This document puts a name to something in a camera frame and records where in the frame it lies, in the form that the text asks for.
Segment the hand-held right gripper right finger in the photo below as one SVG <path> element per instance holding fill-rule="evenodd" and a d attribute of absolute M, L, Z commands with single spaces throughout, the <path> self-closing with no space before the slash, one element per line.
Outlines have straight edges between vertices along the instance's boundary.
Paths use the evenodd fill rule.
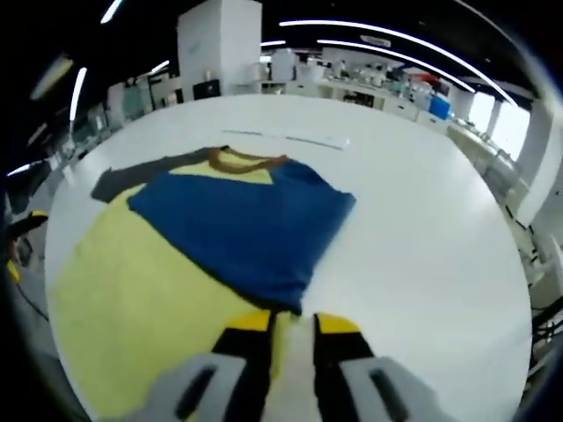
<path fill-rule="evenodd" d="M 314 391 L 324 421 L 451 421 L 436 393 L 395 360 L 375 354 L 357 325 L 314 315 Z"/>

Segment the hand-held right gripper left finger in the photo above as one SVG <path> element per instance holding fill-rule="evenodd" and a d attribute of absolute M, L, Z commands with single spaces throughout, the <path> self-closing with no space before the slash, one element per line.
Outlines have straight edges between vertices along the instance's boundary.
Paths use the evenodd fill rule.
<path fill-rule="evenodd" d="M 163 372 L 133 421 L 259 421 L 272 381 L 276 314 L 227 323 L 211 351 Z"/>

